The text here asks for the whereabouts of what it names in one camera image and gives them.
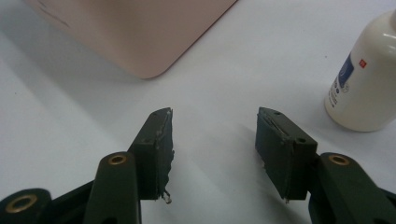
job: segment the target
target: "metal grommet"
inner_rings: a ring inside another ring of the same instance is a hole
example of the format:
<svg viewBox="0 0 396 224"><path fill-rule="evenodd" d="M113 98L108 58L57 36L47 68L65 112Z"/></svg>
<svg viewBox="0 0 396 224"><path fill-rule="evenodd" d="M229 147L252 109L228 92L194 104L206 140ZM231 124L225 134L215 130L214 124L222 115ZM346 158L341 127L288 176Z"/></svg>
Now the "metal grommet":
<svg viewBox="0 0 396 224"><path fill-rule="evenodd" d="M126 156L124 155L115 155L108 159L108 164L110 165L119 165L126 162Z"/></svg>
<svg viewBox="0 0 396 224"><path fill-rule="evenodd" d="M31 207L35 202L37 202L37 196L34 194L22 195L7 204L6 212L19 213Z"/></svg>
<svg viewBox="0 0 396 224"><path fill-rule="evenodd" d="M329 160L334 162L337 165L349 165L349 160L343 156L330 155Z"/></svg>

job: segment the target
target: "pink box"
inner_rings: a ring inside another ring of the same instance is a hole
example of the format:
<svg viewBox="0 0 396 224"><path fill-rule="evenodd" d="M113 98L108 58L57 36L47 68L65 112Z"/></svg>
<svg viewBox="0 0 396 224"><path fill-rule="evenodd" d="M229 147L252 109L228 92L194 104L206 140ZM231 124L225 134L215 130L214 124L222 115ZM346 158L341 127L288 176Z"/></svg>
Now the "pink box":
<svg viewBox="0 0 396 224"><path fill-rule="evenodd" d="M141 78L166 71L236 0L25 0Z"/></svg>

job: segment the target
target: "clip jaw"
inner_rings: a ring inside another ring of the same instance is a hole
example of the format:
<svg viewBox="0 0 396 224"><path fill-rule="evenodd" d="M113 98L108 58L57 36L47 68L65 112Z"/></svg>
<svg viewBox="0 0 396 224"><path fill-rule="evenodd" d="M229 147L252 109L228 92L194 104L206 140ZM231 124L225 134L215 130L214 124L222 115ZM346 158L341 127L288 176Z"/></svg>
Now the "clip jaw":
<svg viewBox="0 0 396 224"><path fill-rule="evenodd" d="M261 107L257 118L256 149L264 168L286 200L304 200L309 165L318 143L282 113Z"/></svg>
<svg viewBox="0 0 396 224"><path fill-rule="evenodd" d="M136 159L140 200L157 200L165 189L174 158L170 108L151 113L128 149Z"/></svg>

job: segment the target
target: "white bottle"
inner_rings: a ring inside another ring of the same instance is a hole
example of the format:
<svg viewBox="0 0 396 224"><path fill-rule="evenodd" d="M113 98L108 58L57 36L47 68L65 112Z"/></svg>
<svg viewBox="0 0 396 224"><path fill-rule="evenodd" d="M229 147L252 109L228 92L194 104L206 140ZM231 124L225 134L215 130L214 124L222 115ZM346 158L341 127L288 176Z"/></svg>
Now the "white bottle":
<svg viewBox="0 0 396 224"><path fill-rule="evenodd" d="M325 106L333 120L354 131L376 131L396 118L396 11L365 27Z"/></svg>

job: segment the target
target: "white surface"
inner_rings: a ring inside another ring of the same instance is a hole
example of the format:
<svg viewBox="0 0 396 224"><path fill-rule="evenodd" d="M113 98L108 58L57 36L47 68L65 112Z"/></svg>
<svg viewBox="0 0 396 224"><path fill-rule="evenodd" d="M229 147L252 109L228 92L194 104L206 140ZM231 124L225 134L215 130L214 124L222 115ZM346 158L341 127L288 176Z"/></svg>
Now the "white surface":
<svg viewBox="0 0 396 224"><path fill-rule="evenodd" d="M173 202L142 202L143 223L310 223L284 204L254 149L259 106L281 111L396 192L396 122L353 133L324 97L363 27L394 0L239 1L165 74L140 80L20 1L0 3L0 198L56 198L126 150L149 113L174 109Z"/></svg>

